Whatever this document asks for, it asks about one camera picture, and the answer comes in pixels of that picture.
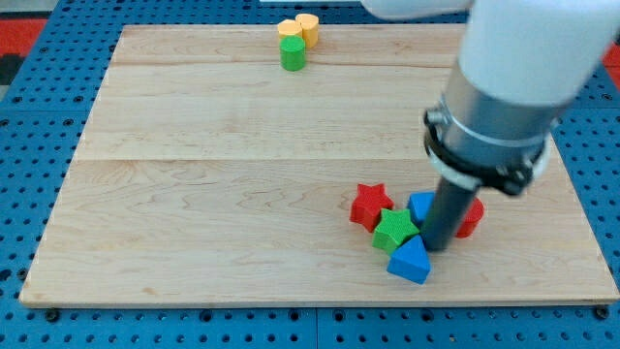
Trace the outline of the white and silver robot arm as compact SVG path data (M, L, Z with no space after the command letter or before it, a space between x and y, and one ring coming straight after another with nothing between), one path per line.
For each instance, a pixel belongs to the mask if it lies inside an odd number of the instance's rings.
M545 169L558 118L619 32L618 0L365 1L384 20L468 11L449 81L424 116L440 194L519 195Z

